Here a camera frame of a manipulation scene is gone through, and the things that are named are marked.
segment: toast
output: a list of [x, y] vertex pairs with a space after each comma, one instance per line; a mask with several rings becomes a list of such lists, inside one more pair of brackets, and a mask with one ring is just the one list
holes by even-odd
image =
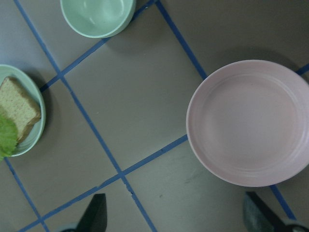
[[17, 143], [23, 142], [41, 119], [39, 105], [13, 77], [6, 77], [0, 86], [0, 109], [16, 124]]

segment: plate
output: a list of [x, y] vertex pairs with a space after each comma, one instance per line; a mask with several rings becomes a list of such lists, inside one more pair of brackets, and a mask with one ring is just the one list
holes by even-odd
[[262, 187], [309, 164], [309, 86], [277, 63], [244, 60], [195, 91], [186, 129], [199, 161], [219, 178]]
[[34, 124], [28, 137], [16, 146], [16, 149], [12, 155], [20, 156], [33, 148], [43, 133], [46, 118], [45, 104], [39, 88], [24, 72], [10, 65], [0, 65], [0, 84], [7, 76], [12, 76], [18, 79], [19, 83], [28, 91], [29, 95], [39, 104], [41, 108], [41, 119]]

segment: green leaf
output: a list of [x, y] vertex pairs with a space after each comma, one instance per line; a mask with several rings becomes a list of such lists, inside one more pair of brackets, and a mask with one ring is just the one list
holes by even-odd
[[15, 123], [0, 114], [0, 161], [11, 156], [17, 145]]

